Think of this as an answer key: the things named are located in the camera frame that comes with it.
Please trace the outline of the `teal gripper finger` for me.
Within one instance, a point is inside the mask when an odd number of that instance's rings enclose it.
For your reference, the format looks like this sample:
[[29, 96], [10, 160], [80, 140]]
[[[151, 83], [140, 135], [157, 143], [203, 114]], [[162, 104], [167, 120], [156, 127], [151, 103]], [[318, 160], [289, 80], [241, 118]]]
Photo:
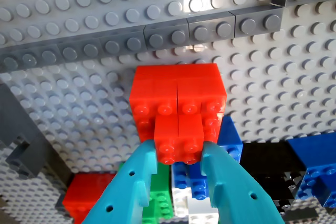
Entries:
[[221, 223], [284, 223], [271, 197], [217, 144], [204, 143], [201, 172]]
[[151, 177], [158, 171], [153, 140], [141, 143], [117, 172], [83, 223], [141, 223], [149, 206]]

